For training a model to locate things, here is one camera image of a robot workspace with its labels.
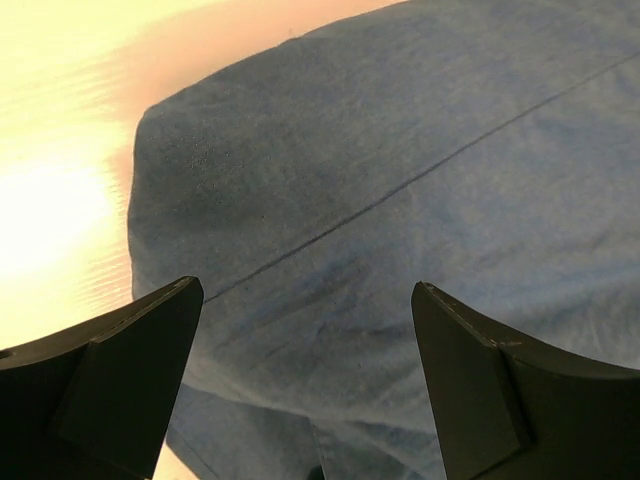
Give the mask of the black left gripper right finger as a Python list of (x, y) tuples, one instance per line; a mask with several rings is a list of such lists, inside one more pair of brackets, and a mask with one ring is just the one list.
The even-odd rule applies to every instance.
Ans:
[(412, 316), (446, 476), (639, 476), (639, 374), (556, 348), (418, 283)]

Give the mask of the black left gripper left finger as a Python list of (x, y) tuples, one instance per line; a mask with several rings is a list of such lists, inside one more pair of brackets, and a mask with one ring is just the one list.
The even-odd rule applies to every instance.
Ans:
[(4, 479), (150, 479), (203, 305), (195, 277), (1, 352)]

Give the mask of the blue pillowcase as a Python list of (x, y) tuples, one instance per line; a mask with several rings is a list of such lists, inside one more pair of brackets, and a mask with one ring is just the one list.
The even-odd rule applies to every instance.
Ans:
[(168, 430), (201, 479), (440, 479), (420, 281), (639, 365), (639, 5), (408, 1), (142, 117), (133, 294), (199, 278)]

